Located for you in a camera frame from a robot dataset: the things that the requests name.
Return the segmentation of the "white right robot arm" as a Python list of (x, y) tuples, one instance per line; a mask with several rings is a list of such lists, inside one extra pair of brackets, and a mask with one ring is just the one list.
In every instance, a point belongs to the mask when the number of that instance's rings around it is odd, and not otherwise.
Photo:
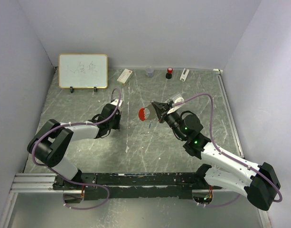
[(160, 123), (167, 123), (175, 136), (184, 141), (185, 151), (193, 157), (214, 163), (219, 168), (208, 168), (195, 177), (195, 185), (205, 189), (218, 186), (245, 196), (258, 209), (268, 211), (280, 190), (274, 168), (264, 162), (257, 164), (240, 158), (213, 143), (201, 133), (203, 125), (191, 111), (177, 113), (172, 101), (152, 101), (151, 105)]

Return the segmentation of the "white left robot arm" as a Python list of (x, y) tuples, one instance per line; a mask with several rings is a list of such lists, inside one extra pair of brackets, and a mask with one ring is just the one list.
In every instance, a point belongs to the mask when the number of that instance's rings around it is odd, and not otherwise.
[(63, 176), (70, 189), (78, 189), (82, 184), (82, 172), (65, 157), (69, 144), (84, 139), (104, 138), (111, 130), (119, 130), (121, 104), (122, 100), (115, 99), (106, 104), (100, 114), (80, 124), (60, 123), (50, 119), (29, 142), (27, 151)]

